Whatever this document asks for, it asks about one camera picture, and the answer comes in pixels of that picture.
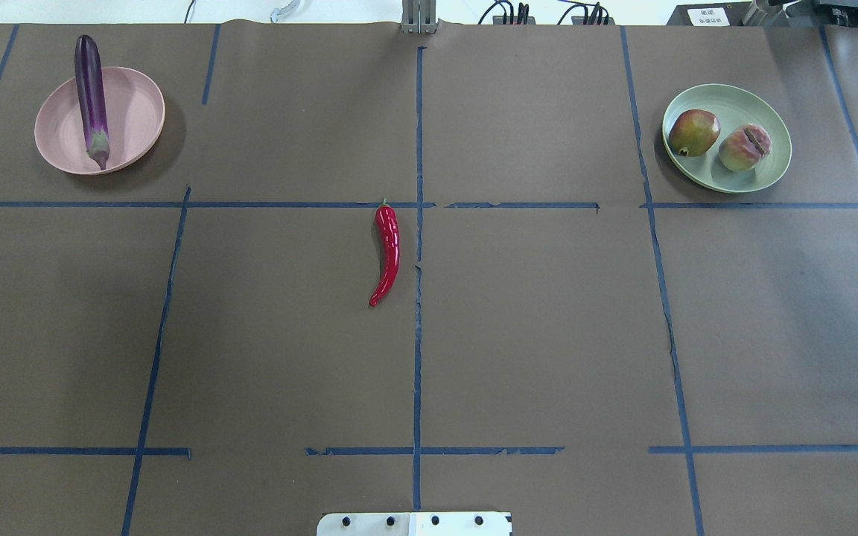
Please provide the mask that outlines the purple eggplant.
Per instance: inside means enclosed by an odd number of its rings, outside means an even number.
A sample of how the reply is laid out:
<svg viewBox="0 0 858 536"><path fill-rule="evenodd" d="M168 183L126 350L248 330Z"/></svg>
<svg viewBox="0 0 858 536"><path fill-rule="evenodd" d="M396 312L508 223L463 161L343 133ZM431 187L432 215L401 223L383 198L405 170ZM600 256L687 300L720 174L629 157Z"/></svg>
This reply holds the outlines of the purple eggplant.
<svg viewBox="0 0 858 536"><path fill-rule="evenodd" d="M104 172L110 156L108 112L98 44L88 34L77 38L74 70L85 152Z"/></svg>

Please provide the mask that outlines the pink plate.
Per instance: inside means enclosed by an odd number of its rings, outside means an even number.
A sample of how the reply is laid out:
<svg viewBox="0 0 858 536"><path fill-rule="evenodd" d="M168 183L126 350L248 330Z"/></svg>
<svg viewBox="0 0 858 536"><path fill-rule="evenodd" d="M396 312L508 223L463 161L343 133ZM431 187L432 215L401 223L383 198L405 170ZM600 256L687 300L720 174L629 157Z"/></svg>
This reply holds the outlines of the pink plate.
<svg viewBox="0 0 858 536"><path fill-rule="evenodd" d="M156 82L133 68L103 68L110 157L105 170L86 155L74 78L40 107L34 142L41 157L62 172L97 176L116 172L145 156L165 124L165 99Z"/></svg>

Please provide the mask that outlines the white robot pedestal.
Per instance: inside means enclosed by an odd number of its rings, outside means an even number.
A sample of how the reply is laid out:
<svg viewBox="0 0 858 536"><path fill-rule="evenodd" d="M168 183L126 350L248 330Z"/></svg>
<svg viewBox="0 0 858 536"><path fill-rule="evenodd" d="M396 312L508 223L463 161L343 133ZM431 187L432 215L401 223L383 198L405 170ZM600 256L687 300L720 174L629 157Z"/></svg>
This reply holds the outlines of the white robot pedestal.
<svg viewBox="0 0 858 536"><path fill-rule="evenodd" d="M317 523L317 535L512 535L510 513L498 511L415 511L331 513Z"/></svg>

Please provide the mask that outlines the aluminium frame post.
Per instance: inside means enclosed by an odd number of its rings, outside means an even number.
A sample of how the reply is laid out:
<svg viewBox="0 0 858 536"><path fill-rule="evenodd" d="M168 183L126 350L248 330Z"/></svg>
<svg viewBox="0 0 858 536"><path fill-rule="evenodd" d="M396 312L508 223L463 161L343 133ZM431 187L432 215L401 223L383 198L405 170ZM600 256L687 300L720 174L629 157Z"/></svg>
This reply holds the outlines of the aluminium frame post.
<svg viewBox="0 0 858 536"><path fill-rule="evenodd" d="M439 27L436 0L403 0L401 3L403 34L435 34Z"/></svg>

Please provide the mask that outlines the red yellow pomegranate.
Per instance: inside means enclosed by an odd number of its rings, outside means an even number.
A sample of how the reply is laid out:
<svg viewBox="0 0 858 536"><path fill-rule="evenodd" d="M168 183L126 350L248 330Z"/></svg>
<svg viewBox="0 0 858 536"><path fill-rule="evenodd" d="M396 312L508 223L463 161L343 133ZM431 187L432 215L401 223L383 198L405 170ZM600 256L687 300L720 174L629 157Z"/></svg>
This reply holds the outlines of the red yellow pomegranate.
<svg viewBox="0 0 858 536"><path fill-rule="evenodd" d="M668 149L684 157L704 156L719 137L719 119L704 109L682 112L667 136Z"/></svg>

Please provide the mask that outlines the green plate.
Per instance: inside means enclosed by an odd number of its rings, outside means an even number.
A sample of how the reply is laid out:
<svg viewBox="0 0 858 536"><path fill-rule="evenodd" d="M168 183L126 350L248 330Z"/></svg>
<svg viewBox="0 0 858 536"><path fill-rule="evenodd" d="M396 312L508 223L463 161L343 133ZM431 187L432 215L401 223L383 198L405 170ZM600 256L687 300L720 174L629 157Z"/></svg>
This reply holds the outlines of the green plate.
<svg viewBox="0 0 858 536"><path fill-rule="evenodd" d="M718 137L702 155L682 156L670 146L670 131L682 113L692 109L710 112L717 118ZM749 124L766 131L769 152L749 169L729 169L722 162L722 144ZM789 129L773 106L746 89L721 83L697 85L675 96L664 112L661 139L670 161L688 179L727 194L759 192L773 186L789 169L793 153Z"/></svg>

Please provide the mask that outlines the red chili pepper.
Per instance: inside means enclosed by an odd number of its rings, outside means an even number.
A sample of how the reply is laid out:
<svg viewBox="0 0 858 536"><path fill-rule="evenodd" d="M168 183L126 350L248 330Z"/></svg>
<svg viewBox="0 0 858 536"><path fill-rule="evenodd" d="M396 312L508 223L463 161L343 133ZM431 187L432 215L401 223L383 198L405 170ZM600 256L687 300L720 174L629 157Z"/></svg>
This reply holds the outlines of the red chili pepper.
<svg viewBox="0 0 858 536"><path fill-rule="evenodd" d="M374 223L377 226L382 255L384 256L382 257L381 277L369 299L371 307L377 306L394 287L396 277L398 277L399 264L401 264L401 231L399 231L398 217L395 209L386 198L377 207Z"/></svg>

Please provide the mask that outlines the yellow pink peach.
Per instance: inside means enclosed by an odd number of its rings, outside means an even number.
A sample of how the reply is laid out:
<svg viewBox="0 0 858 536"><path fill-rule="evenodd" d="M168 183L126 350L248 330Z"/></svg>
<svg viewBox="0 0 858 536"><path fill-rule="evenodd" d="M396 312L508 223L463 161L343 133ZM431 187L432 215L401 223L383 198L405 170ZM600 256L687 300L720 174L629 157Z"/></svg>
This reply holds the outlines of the yellow pink peach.
<svg viewBox="0 0 858 536"><path fill-rule="evenodd" d="M772 139L761 125L742 125L719 146L719 162L730 172L753 169L772 152Z"/></svg>

